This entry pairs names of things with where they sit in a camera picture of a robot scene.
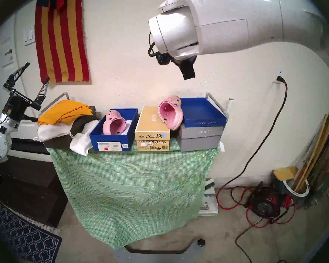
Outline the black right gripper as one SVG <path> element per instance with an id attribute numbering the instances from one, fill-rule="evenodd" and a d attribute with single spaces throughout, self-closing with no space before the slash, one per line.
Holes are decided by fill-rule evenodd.
<path id="1" fill-rule="evenodd" d="M 197 56 L 190 56 L 183 60 L 178 60 L 172 57 L 169 53 L 158 54 L 157 61 L 159 65 L 168 65 L 170 62 L 174 63 L 180 69 L 193 69 L 193 65 Z"/>

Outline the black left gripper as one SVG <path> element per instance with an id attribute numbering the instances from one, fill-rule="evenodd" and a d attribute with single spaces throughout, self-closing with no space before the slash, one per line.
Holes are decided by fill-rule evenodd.
<path id="1" fill-rule="evenodd" d="M 9 76 L 7 82 L 8 85 L 4 85 L 4 88 L 9 90 L 10 94 L 8 101 L 6 102 L 5 107 L 3 109 L 3 114 L 16 122 L 21 122 L 22 120 L 37 122 L 38 118 L 29 117 L 25 115 L 25 111 L 29 107 L 32 107 L 33 109 L 39 111 L 41 109 L 41 104 L 46 98 L 48 90 L 50 78 L 46 78 L 34 101 L 24 96 L 14 88 L 15 83 L 21 77 L 21 75 L 28 68 L 29 65 L 30 63 L 26 63 L 24 66 L 18 68 L 14 73 Z"/>

